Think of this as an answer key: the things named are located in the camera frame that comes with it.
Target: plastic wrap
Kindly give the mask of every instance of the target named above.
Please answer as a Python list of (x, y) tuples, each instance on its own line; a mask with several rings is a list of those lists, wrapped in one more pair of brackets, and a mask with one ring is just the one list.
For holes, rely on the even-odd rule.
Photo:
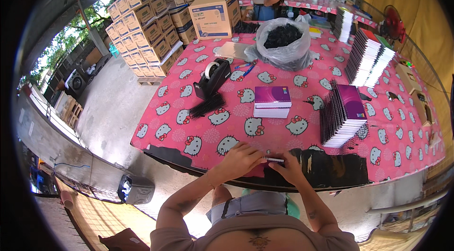
[[(268, 39), (268, 32), (287, 23), (294, 25), (303, 33), (301, 38), (285, 47), (266, 49), (264, 43)], [(309, 66), (314, 59), (314, 52), (309, 50), (309, 24), (305, 20), (295, 22), (287, 18), (276, 18), (265, 21), (257, 30), (256, 41), (244, 52), (250, 61), (260, 59), (286, 71), (299, 71)]]

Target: teal plastic chair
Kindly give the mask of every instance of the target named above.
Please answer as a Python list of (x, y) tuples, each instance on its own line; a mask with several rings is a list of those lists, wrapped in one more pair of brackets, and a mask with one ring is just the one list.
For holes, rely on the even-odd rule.
[[(249, 195), (251, 193), (251, 189), (244, 189), (241, 193), (241, 196)], [(285, 193), (285, 197), (287, 198), (287, 211), (288, 215), (294, 218), (300, 219), (300, 207), (298, 207), (297, 203), (295, 203), (288, 193)]]
[(117, 58), (120, 55), (120, 52), (118, 51), (117, 47), (115, 47), (113, 42), (109, 43), (109, 47), (110, 47), (109, 51), (115, 58)]

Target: black tape dispenser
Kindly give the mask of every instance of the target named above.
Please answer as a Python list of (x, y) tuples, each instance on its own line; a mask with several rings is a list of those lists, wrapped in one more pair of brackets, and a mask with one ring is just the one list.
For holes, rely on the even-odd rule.
[(194, 82), (194, 90), (197, 97), (206, 100), (214, 95), (218, 89), (230, 77), (230, 63), (227, 60), (217, 58), (209, 63), (198, 83)]

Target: pink tablecloth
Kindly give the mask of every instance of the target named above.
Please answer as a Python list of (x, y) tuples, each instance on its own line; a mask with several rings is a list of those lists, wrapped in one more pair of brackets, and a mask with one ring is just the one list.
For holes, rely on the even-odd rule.
[[(252, 0), (239, 0), (240, 6), (251, 6), (253, 5)], [(352, 6), (347, 4), (339, 3), (335, 0), (284, 0), (284, 4), (289, 7), (296, 8), (307, 8), (307, 9), (316, 9), (324, 13), (337, 13), (337, 7), (344, 7), (350, 10), (355, 16), (354, 19), (361, 21), (367, 25), (370, 25), (373, 28), (377, 28), (378, 24), (372, 20), (369, 20), (361, 15), (358, 15), (355, 9)]]
[[(356, 153), (367, 158), (369, 179), (374, 182), (415, 173), (441, 160), (445, 155), (443, 142), (428, 148), (432, 134), (441, 137), (440, 126), (436, 121), (432, 127), (422, 127), (413, 106), (415, 101), (396, 75), (395, 62), (386, 68), (374, 89), (360, 88), (372, 98), (363, 102), (367, 109), (367, 133), (349, 141), (345, 149), (320, 145), (321, 99), (328, 94), (328, 81), (332, 78), (339, 84), (348, 84), (344, 67), (351, 50), (350, 45), (337, 41), (330, 31), (322, 31), (321, 38), (311, 40), (310, 49), (316, 52), (317, 60), (298, 72), (279, 70), (258, 61), (252, 72), (242, 77), (247, 68), (234, 70), (243, 61), (233, 60), (231, 78), (219, 90), (227, 105), (196, 120), (190, 119), (187, 112), (201, 102), (192, 83), (198, 82), (206, 65), (216, 59), (216, 47), (230, 39), (194, 40), (151, 99), (131, 140), (133, 146), (176, 148), (192, 158), (193, 167), (204, 169), (219, 163), (237, 141), (248, 141), (264, 152), (311, 148), (330, 155)], [(241, 34), (231, 40), (252, 44), (254, 36)], [(415, 76), (424, 88), (417, 72)], [(255, 86), (289, 86), (293, 105), (288, 118), (253, 118)], [(398, 94), (400, 100), (389, 101), (387, 92)], [(426, 88), (424, 93), (429, 98)], [(436, 120), (432, 102), (430, 106)], [(258, 167), (250, 175), (262, 176), (263, 168)]]

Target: hand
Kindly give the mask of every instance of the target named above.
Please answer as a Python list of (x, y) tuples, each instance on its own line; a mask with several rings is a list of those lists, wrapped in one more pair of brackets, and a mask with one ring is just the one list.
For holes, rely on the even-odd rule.
[(264, 153), (249, 146), (245, 141), (238, 142), (225, 155), (224, 160), (213, 167), (211, 175), (218, 177), (221, 183), (241, 177), (260, 163), (266, 163)]
[(284, 160), (285, 168), (277, 163), (269, 163), (269, 167), (276, 170), (281, 174), (287, 182), (297, 186), (301, 181), (305, 181), (303, 171), (301, 171), (298, 159), (287, 151), (278, 152), (278, 155), (273, 156), (275, 158), (281, 158)]

